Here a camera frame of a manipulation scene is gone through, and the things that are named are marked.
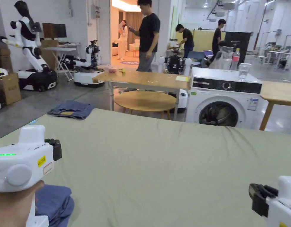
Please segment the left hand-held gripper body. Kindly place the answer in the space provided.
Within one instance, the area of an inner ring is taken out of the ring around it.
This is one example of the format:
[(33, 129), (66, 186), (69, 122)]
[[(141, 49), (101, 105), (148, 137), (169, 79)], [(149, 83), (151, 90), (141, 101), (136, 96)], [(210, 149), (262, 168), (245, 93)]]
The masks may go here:
[[(53, 171), (62, 147), (44, 134), (43, 125), (24, 126), (17, 143), (0, 147), (0, 193), (27, 190)], [(48, 216), (36, 214), (35, 195), (33, 202), (25, 227), (48, 227)]]

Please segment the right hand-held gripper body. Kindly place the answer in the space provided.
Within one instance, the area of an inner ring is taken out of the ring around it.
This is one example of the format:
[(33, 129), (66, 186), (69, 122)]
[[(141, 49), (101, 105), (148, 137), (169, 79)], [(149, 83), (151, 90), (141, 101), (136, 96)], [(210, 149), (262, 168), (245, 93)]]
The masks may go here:
[(249, 185), (252, 210), (265, 218), (267, 227), (291, 227), (291, 176), (280, 176), (278, 188)]

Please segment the person's left hand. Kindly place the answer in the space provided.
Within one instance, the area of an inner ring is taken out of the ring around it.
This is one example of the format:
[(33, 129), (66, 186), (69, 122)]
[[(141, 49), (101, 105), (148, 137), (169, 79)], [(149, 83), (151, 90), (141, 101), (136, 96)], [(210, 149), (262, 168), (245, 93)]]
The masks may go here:
[(0, 193), (0, 227), (25, 227), (35, 192), (43, 186), (40, 180), (27, 190)]

